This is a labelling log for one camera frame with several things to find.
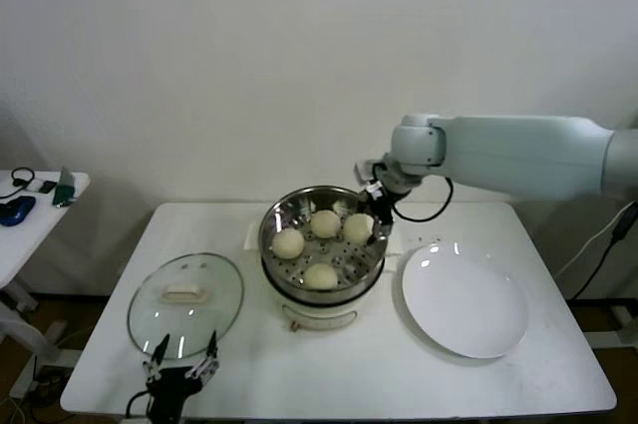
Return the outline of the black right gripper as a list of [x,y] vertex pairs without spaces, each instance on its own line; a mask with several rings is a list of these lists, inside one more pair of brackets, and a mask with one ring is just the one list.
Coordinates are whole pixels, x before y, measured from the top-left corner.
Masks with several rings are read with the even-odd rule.
[[394,219],[393,207],[399,195],[388,191],[382,184],[370,184],[357,193],[356,213],[371,215],[373,224],[366,245],[388,246]]

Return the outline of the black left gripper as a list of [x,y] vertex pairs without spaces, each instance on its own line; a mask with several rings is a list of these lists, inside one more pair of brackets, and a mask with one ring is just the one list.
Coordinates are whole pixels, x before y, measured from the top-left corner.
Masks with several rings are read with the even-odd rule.
[[151,359],[143,363],[147,391],[151,396],[148,417],[180,417],[185,401],[202,389],[200,379],[211,379],[219,368],[216,330],[211,334],[204,357],[191,369],[191,377],[186,376],[187,367],[160,370],[168,343],[167,333]]

